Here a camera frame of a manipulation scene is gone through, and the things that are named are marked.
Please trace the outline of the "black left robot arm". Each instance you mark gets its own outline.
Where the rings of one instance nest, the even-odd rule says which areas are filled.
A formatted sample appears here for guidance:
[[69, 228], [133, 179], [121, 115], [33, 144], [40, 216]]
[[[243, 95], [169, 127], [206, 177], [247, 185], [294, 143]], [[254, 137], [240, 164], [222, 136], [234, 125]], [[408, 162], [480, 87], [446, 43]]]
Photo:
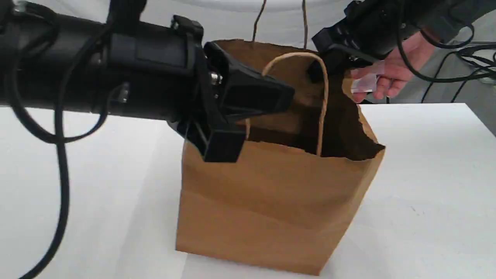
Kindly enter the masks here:
[[237, 122], [288, 110], [295, 90], [202, 44], [198, 21], [140, 20], [145, 0], [112, 0], [105, 23], [57, 14], [26, 0], [1, 1], [1, 104], [42, 141], [55, 143], [26, 107], [165, 120], [206, 162], [236, 162]]

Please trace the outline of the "dark sleeved forearm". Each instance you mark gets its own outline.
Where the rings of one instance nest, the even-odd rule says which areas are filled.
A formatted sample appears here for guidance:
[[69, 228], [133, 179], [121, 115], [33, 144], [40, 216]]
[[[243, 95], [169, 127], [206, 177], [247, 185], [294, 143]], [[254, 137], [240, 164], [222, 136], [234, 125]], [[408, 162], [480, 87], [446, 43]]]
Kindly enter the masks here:
[[421, 32], [434, 42], [448, 43], [462, 28], [495, 9], [495, 0], [447, 0], [428, 15]]

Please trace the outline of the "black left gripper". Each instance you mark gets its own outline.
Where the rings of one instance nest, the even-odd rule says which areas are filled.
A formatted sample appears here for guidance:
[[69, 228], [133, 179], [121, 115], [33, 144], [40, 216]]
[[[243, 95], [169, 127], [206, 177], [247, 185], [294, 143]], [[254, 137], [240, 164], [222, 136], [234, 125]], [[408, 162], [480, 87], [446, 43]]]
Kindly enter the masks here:
[[203, 34], [198, 21], [172, 16], [167, 28], [167, 123], [204, 162], [234, 163], [246, 131], [222, 115], [246, 119], [285, 112], [295, 90], [244, 65], [217, 43], [203, 47]]

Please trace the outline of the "person's bare hand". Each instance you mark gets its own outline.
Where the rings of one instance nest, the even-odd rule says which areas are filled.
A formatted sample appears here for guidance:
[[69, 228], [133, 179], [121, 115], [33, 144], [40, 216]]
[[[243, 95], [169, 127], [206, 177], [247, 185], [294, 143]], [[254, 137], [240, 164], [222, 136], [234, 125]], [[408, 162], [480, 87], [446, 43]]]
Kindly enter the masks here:
[[[418, 71], [433, 55], [436, 47], [427, 42], [418, 32], [403, 42], [403, 49], [411, 65]], [[384, 74], [377, 81], [377, 90], [371, 94], [353, 94], [356, 103], [362, 102], [369, 96], [377, 100], [384, 99], [384, 97], [394, 98], [414, 76], [404, 64], [398, 49], [393, 50], [384, 63]]]

